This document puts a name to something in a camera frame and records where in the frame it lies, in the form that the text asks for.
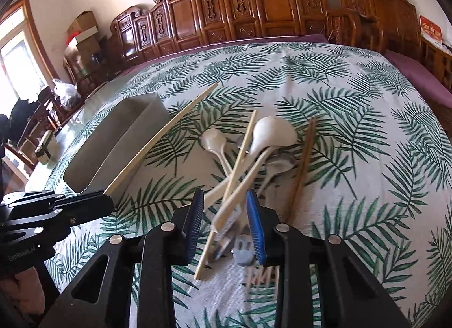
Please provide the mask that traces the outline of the left hand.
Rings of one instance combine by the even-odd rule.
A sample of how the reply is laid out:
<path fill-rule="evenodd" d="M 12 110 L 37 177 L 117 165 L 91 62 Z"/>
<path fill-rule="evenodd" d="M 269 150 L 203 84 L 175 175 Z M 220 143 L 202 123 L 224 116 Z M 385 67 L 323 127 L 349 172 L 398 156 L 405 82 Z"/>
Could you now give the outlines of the left hand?
<path fill-rule="evenodd" d="M 36 268 L 1 279 L 1 290 L 18 304 L 24 314 L 41 315 L 45 310 L 44 290 Z"/>

